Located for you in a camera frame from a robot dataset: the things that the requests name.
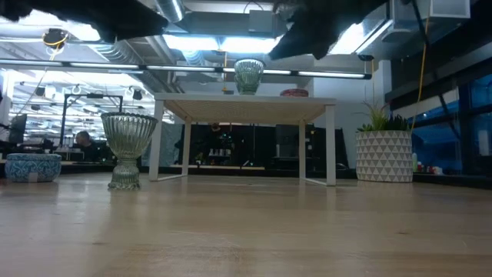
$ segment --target blue patterned bowl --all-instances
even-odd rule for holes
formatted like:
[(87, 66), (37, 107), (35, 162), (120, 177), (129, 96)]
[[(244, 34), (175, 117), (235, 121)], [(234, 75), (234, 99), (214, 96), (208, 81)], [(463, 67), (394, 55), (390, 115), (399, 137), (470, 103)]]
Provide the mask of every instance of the blue patterned bowl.
[(8, 154), (5, 175), (13, 182), (51, 182), (62, 170), (60, 155)]

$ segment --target wooden table surface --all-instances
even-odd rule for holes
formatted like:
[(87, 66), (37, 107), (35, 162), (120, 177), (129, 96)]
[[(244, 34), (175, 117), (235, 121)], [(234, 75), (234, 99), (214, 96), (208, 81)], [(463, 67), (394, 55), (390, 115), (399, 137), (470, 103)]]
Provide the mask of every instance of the wooden table surface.
[(488, 277), (492, 192), (110, 174), (0, 180), (0, 276)]

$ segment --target person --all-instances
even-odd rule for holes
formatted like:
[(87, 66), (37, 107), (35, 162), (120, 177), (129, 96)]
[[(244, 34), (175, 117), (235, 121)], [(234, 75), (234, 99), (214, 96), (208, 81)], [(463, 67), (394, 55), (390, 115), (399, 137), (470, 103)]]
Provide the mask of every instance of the person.
[(81, 131), (75, 136), (81, 151), (84, 152), (85, 162), (96, 162), (99, 157), (97, 146), (91, 141), (91, 136), (86, 131)]

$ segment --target computer monitor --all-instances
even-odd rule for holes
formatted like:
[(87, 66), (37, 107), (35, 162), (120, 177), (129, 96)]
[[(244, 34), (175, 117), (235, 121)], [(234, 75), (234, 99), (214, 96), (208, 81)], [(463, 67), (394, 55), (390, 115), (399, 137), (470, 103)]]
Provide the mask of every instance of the computer monitor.
[(11, 143), (23, 143), (25, 124), (28, 121), (28, 115), (17, 115), (10, 122), (8, 141)]

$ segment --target potted plant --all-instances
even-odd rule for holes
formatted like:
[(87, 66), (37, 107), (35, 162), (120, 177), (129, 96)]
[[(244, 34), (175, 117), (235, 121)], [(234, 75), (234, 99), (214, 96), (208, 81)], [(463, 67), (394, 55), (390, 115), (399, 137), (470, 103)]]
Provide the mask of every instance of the potted plant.
[(408, 120), (388, 116), (386, 106), (364, 103), (369, 125), (357, 132), (357, 178), (372, 182), (412, 182), (412, 141)]

